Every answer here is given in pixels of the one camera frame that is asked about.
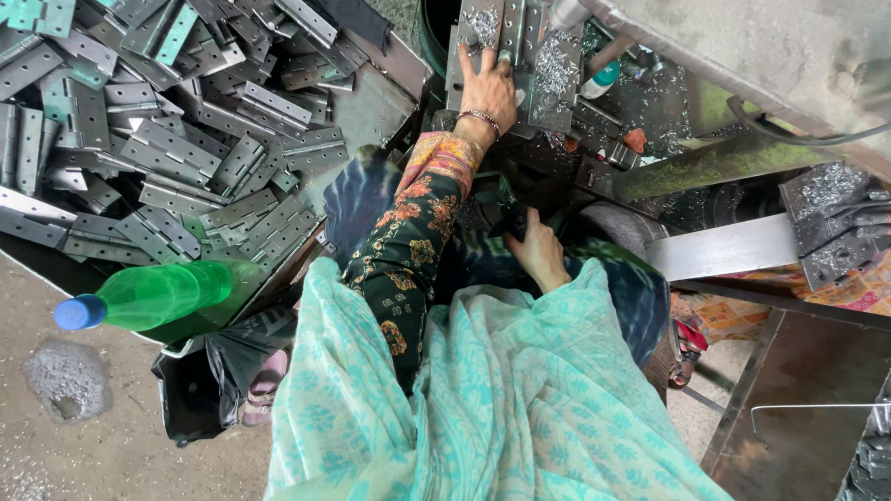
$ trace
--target green plastic bottle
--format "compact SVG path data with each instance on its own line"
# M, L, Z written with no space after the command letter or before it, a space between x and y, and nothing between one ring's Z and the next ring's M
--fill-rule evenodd
M96 294L63 301L53 318L69 331L102 322L144 331L213 306L231 291L229 271L215 261L130 267L112 275Z

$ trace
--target sandal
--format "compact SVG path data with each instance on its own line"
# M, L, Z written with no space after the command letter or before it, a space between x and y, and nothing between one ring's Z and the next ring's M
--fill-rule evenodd
M702 351L708 349L702 334L691 329L688 325L678 320L672 320L671 329L674 341L674 368L668 375L667 388L683 390L690 383L696 363L701 357Z
M275 392L287 372L288 354L280 349L266 360L254 382L250 384L248 401L241 414L241 424L254 428L273 420Z

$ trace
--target woman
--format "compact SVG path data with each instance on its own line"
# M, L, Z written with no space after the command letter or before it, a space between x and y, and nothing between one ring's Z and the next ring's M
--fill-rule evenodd
M729 499L634 363L601 262L573 280L534 209L505 241L539 299L476 285L432 306L458 205L516 118L510 64L460 56L454 132L421 137L343 275L310 267L266 497Z

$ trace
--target finger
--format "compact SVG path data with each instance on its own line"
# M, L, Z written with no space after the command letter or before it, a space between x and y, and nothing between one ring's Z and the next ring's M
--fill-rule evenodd
M461 62L461 74L464 76L466 83L468 78L473 77L477 73L473 70L473 63L470 62L470 55L467 53L465 44L458 45L458 60Z
M489 71L495 67L495 49L486 47L483 49L483 55L479 57L479 72Z
M520 243L519 240L517 240L517 237L508 232L504 232L504 234L502 235L502 239L504 239L504 245L507 245L507 248L511 251L511 254L516 255L523 246L523 244Z
M538 217L538 209L532 207L531 205L526 209L526 224L528 226L535 226L541 224L541 219Z
M510 59L499 59L497 66L495 66L495 73L503 77L511 76L511 60Z

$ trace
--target green paint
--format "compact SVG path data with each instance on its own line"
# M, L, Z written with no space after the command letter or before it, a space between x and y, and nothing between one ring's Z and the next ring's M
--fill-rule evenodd
M696 75L687 72L687 99L690 102L690 121L696 134L709 134L721 127L738 122L727 107L727 98L733 94ZM759 109L745 101L742 105L747 113L758 113Z
M622 201L680 192L700 186L762 176L836 160L825 149L777 143L756 132L613 176L613 194Z

